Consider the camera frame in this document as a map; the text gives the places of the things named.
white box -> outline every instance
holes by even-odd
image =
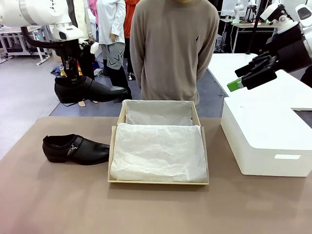
[[[307,177],[312,129],[289,107],[225,98],[222,129],[244,175]]]
[[[161,113],[161,115],[163,115],[164,113],[166,113],[168,116],[170,116],[170,114],[171,114],[170,112],[172,112],[172,109],[175,109],[175,107],[173,107],[171,110],[167,109],[167,107],[166,107],[167,104],[170,104],[170,105],[172,103],[176,103],[177,105],[187,104],[189,106],[189,116],[191,118],[191,125],[201,126],[199,118],[198,118],[198,114],[197,114],[197,111],[196,111],[196,107],[195,107],[193,102],[189,102],[189,101],[130,101],[130,102],[129,101],[124,101],[117,124],[126,123],[127,122],[127,111],[126,111],[126,108],[127,108],[127,105],[129,105],[129,103],[130,104],[134,104],[134,105],[131,106],[131,108],[132,108],[132,110],[137,110],[137,114],[139,114],[139,115],[140,115],[140,113],[148,112],[148,113],[151,113],[151,115],[153,115],[153,113],[155,113],[155,115],[157,115],[159,113]],[[150,105],[149,105],[150,103],[152,103],[153,106],[154,106],[155,103],[158,103],[159,104],[159,108],[150,108]],[[182,110],[181,114],[182,115],[186,114],[186,112],[184,110]],[[157,123],[157,125],[161,125],[159,123],[159,121],[163,121],[163,120],[161,120],[159,117],[155,118],[155,115],[151,116],[151,118],[148,119],[148,120],[146,120],[146,119],[143,120],[144,123],[136,123],[136,124],[155,125],[154,124],[154,122],[155,122],[155,123]],[[171,119],[168,122],[166,122],[166,125],[174,125],[174,122],[172,122],[172,119]],[[207,169],[207,182],[205,182],[205,183],[115,180],[111,176],[111,166],[112,166],[112,162],[113,162],[113,158],[114,158],[116,132],[117,132],[117,126],[113,126],[112,127],[112,139],[111,139],[111,144],[110,144],[110,155],[109,155],[109,162],[108,162],[108,182],[109,183],[209,185],[209,169],[208,169],[208,159],[207,159],[205,130],[204,130],[204,128],[202,126],[201,126],[201,137],[202,137],[202,140],[203,140],[203,145],[204,145],[204,150],[205,150],[206,169]]]

desk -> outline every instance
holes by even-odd
[[[228,84],[237,79],[235,70],[247,65],[255,54],[214,54],[208,70],[228,97],[252,102],[268,100],[287,105],[294,110],[312,110],[312,89],[285,71],[278,71],[277,79],[252,90],[230,92]]]
[[[225,19],[221,19],[221,21],[225,22],[226,24],[232,23],[232,22],[226,21]],[[278,24],[278,23],[274,24],[274,25],[269,25],[267,23],[260,23],[260,24],[258,24],[257,28],[260,28],[260,29],[267,28],[268,29],[268,31],[261,31],[261,33],[273,33],[273,29],[275,29],[279,26],[280,26],[280,24]],[[234,45],[233,45],[233,50],[232,50],[232,53],[235,53],[238,33],[250,33],[250,32],[252,32],[253,28],[254,28],[254,24],[253,23],[236,23],[236,24],[233,24],[233,27],[237,27]]]
[[[45,34],[43,34],[41,27],[37,27],[37,26],[28,27],[28,31],[32,34],[33,38],[36,38],[36,34],[40,36],[41,40],[44,39],[45,36],[47,36],[47,32],[45,31]],[[42,63],[47,61],[51,54],[51,50],[48,50],[46,48],[42,48],[42,49],[36,48],[35,51],[32,51],[30,53],[29,50],[31,48],[29,47],[31,46],[28,45],[26,41],[24,41],[20,28],[4,27],[3,30],[0,31],[0,42],[7,56],[16,56],[16,55],[39,56],[40,62],[37,63],[37,65],[41,65]]]
[[[49,163],[46,135],[109,143],[116,117],[39,119],[0,161],[0,232],[8,234],[309,234],[312,177],[245,176],[218,118],[202,118],[210,186],[109,184],[107,163]]]

beige sweater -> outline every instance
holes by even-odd
[[[141,0],[132,22],[130,51],[143,100],[199,103],[196,82],[215,48],[219,17],[207,0]]]

brown table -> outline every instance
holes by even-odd
[[[312,178],[245,176],[220,127],[203,118],[210,186],[109,184],[107,163],[49,163],[46,135],[109,143],[114,117],[39,119],[0,162],[0,233],[310,234]]]

mannequin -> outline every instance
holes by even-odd
[[[84,32],[84,40],[94,40],[91,30],[88,8],[85,0],[67,0],[69,16],[74,26]],[[84,47],[82,56],[78,59],[82,74],[95,80],[93,71],[94,55],[90,53],[90,47]],[[85,107],[84,101],[78,103],[80,107]]]
[[[242,0],[237,0],[237,5],[234,8],[235,11],[235,19],[233,20],[233,23],[239,23],[239,11],[244,10],[244,5],[242,3]]]
[[[123,69],[125,51],[123,24],[126,17],[126,3],[124,0],[98,0],[97,14],[99,43],[112,85],[126,88],[128,94],[123,99],[132,99],[131,89]]]

